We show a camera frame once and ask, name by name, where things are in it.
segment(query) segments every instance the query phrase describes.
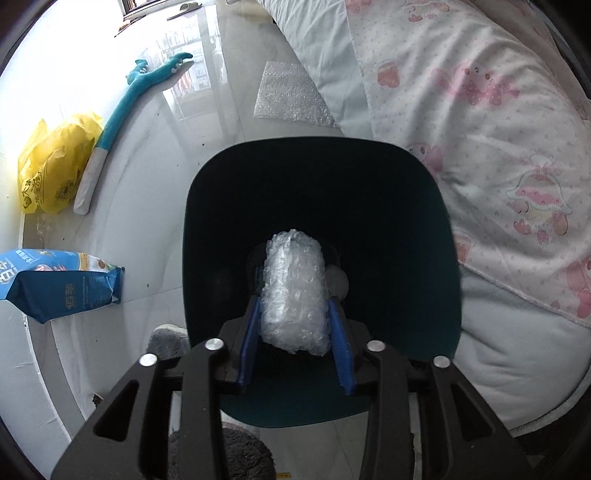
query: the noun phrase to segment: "bed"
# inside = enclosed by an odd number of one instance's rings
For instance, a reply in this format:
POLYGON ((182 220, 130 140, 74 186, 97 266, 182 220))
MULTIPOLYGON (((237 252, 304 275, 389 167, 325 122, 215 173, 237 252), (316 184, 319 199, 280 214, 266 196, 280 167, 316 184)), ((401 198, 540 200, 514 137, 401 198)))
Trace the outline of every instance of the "bed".
POLYGON ((575 208, 581 215, 591 212, 585 186, 591 110, 539 12, 521 0, 259 1, 343 133, 407 148, 438 182, 462 276, 456 365, 515 435, 564 415, 591 383, 587 246, 576 239, 567 247, 563 242, 570 235, 565 225, 579 232, 577 238, 586 233, 570 204, 582 205, 575 208), (500 71, 481 59, 500 65, 500 71), (467 83, 467 77, 473 81, 467 83), (506 122, 499 123, 501 113, 506 122), (533 116, 540 121, 520 126, 518 118, 533 116), (556 134, 571 150, 540 146, 545 129, 557 124, 565 125, 564 133, 556 134), (470 164, 452 163, 467 150, 470 164), (497 168, 499 154, 510 158, 510 172, 497 168), (565 160, 577 156, 572 165, 565 160), (498 186, 502 198, 497 203, 506 205, 496 207, 507 220, 501 233, 492 229, 494 235, 485 224, 495 223, 498 211, 487 210, 495 199, 485 189, 470 192, 479 185, 480 168, 486 170, 486 188, 498 186), (463 176, 468 170, 473 180, 463 176), (560 189, 557 179, 564 183, 565 172, 580 180, 560 189), (536 182, 550 186, 540 191, 536 182), (539 193, 556 199, 556 205, 546 211, 524 197, 539 193), (470 203, 467 215, 458 213, 463 203, 470 203), (521 211, 526 204, 529 212, 521 211), (490 241, 481 249, 482 258, 474 258, 475 245, 484 243, 475 239, 480 234, 490 241), (501 248, 505 237, 529 244, 501 248), (507 262, 491 272, 495 246, 499 261, 507 262), (511 255, 518 257, 513 263, 511 255), (546 273, 533 271, 542 260, 551 261, 547 275, 554 281, 545 282, 546 273), (514 280, 522 268, 529 280, 514 280), (532 278, 542 286, 531 287, 532 278), (549 283, 558 289, 556 295, 549 283))

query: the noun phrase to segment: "bubble-wrapped object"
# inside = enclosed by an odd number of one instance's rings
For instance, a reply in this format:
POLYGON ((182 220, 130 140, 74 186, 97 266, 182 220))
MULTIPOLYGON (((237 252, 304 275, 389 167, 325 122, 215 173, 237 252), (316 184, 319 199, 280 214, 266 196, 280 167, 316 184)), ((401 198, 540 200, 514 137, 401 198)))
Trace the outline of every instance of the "bubble-wrapped object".
POLYGON ((267 242, 263 278, 263 341, 289 353, 326 354, 330 331, 320 244, 293 229, 273 235, 267 242))

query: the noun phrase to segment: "blue snack bag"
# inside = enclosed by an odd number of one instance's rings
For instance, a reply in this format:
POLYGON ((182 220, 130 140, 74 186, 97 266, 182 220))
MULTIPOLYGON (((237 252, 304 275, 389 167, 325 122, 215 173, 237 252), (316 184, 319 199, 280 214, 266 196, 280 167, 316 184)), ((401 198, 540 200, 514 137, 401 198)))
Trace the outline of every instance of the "blue snack bag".
POLYGON ((122 272, 88 254, 10 250, 0 255, 0 300, 45 323, 119 303, 122 272))

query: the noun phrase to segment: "yellow plastic bag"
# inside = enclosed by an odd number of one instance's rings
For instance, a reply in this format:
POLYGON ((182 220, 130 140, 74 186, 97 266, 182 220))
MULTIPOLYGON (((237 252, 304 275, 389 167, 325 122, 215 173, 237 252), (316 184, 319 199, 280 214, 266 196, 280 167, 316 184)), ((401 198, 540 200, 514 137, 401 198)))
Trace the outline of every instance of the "yellow plastic bag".
POLYGON ((18 157, 23 212, 33 213, 39 205, 58 213, 68 206, 103 131, 101 123, 95 113, 77 113, 49 131, 41 119, 18 157))

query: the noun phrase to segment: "white bedding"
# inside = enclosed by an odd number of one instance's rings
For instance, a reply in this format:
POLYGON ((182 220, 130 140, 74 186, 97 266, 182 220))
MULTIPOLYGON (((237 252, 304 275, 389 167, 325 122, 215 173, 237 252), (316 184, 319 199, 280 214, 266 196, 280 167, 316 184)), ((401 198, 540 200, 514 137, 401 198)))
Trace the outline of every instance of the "white bedding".
MULTIPOLYGON (((373 138, 344 0, 259 1, 281 28, 343 133, 373 138)), ((364 2, 371 0, 358 0, 360 8, 364 2)), ((479 2, 479 7, 485 9, 485 3, 479 2)), ((573 89, 565 90, 571 98, 576 95, 573 89)), ((456 365, 507 427, 545 415, 570 396, 589 369, 591 330, 461 270, 463 332, 456 365)))

